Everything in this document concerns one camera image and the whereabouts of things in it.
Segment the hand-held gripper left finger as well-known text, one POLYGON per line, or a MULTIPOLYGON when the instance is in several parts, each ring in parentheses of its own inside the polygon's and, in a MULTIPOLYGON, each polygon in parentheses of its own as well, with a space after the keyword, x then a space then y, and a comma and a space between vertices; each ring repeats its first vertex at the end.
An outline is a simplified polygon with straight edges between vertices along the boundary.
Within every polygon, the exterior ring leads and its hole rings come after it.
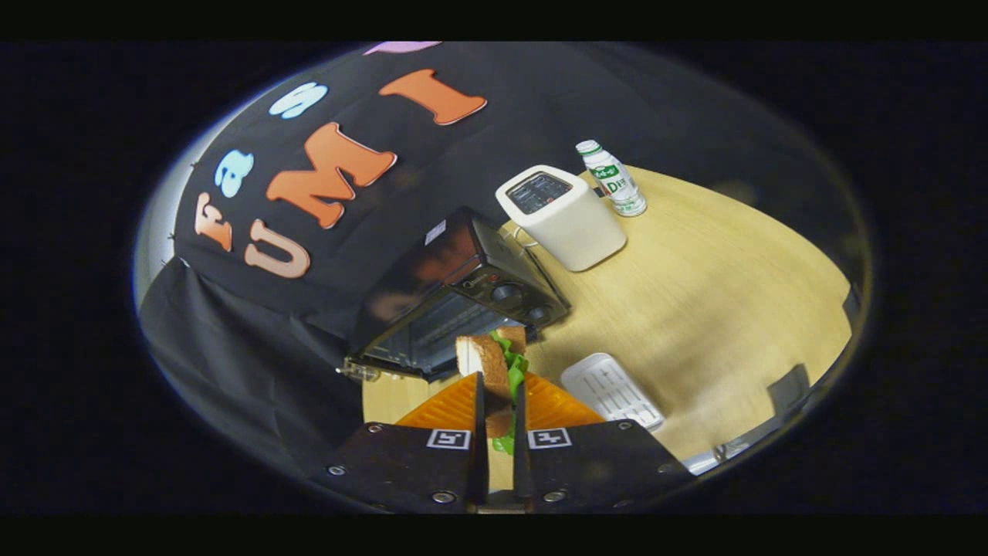
POLYGON ((473 374, 435 395, 467 401, 463 425, 371 422, 350 434, 310 476, 322 493, 370 513, 466 514, 488 493, 484 388, 473 374))

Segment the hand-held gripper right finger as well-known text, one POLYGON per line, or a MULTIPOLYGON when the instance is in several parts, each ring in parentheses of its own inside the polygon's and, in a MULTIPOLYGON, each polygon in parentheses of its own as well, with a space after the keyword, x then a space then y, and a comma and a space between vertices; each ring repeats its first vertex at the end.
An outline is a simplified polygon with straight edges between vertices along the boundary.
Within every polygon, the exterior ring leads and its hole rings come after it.
POLYGON ((530 514, 652 510, 695 475, 635 420, 588 422, 572 395, 526 374, 516 392, 514 490, 530 514))

